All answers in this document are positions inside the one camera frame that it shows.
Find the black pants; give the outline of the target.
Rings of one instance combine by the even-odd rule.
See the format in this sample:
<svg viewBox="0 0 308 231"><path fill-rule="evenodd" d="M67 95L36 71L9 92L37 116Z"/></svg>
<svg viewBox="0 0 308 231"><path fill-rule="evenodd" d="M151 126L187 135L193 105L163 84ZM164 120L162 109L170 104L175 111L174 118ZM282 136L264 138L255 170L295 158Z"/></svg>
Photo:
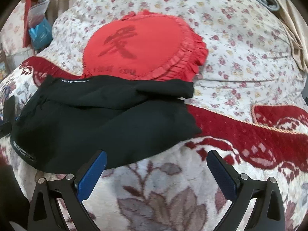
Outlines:
<svg viewBox="0 0 308 231"><path fill-rule="evenodd" d="M29 165L75 173L99 150L107 168L157 155L200 134L184 103L194 93L182 80L82 80L46 77L13 125L11 145Z"/></svg>

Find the small floral bed sheet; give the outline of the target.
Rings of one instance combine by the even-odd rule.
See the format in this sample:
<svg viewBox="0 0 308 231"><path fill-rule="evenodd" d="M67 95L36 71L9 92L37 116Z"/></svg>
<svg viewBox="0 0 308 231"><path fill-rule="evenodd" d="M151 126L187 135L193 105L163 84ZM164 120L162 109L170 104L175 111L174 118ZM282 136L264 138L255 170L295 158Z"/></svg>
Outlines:
<svg viewBox="0 0 308 231"><path fill-rule="evenodd" d="M189 104L244 121L251 121L255 104L307 109L301 94L306 75L291 55L285 27L254 0L77 0L53 24L42 57L80 75L94 32L143 9L182 17L207 44Z"/></svg>

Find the clear plastic bag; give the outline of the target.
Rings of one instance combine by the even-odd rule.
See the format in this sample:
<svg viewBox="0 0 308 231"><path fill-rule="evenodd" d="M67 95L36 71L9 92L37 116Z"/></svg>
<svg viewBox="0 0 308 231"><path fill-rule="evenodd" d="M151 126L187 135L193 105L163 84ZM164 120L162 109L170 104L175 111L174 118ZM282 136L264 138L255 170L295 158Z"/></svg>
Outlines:
<svg viewBox="0 0 308 231"><path fill-rule="evenodd" d="M45 18L45 13L49 6L49 0L32 6L28 11L27 25L29 28L35 28Z"/></svg>

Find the blue plastic bag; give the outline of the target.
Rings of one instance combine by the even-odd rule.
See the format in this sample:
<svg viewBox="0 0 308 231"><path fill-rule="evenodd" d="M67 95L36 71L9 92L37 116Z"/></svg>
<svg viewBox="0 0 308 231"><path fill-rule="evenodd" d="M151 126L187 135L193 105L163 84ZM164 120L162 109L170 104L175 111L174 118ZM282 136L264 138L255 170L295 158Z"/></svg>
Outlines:
<svg viewBox="0 0 308 231"><path fill-rule="evenodd" d="M53 40L52 27L46 18L43 18L34 28L30 28L28 33L32 47L36 51L47 47Z"/></svg>

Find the black smartphone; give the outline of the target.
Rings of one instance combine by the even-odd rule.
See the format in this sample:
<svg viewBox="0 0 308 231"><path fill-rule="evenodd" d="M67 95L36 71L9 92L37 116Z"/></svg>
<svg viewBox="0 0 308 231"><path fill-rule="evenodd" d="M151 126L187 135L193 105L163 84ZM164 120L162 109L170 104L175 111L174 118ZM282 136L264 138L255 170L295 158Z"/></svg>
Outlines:
<svg viewBox="0 0 308 231"><path fill-rule="evenodd" d="M3 120L1 121L0 138L11 133L16 120L15 97L11 96L4 102Z"/></svg>

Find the red heart ruffled pillow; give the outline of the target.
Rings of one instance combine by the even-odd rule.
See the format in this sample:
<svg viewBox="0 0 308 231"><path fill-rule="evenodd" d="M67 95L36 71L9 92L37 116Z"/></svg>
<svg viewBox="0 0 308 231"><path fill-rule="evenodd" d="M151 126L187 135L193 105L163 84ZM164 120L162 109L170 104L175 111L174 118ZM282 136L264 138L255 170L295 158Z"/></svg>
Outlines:
<svg viewBox="0 0 308 231"><path fill-rule="evenodd" d="M207 57L202 37L182 18L143 10L105 24L91 36L82 76L191 82Z"/></svg>

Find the red white floral blanket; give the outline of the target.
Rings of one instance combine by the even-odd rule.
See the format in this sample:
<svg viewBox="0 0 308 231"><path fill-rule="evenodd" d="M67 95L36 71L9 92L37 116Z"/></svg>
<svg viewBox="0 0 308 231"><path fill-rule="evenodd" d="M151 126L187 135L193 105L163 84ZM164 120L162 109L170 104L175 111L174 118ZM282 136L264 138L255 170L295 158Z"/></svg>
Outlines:
<svg viewBox="0 0 308 231"><path fill-rule="evenodd" d="M290 56L209 58L189 101L203 133L143 161L104 171L86 209L101 230L212 230L227 201L206 157L216 150L240 173L276 178L286 230L307 215L307 106Z"/></svg>

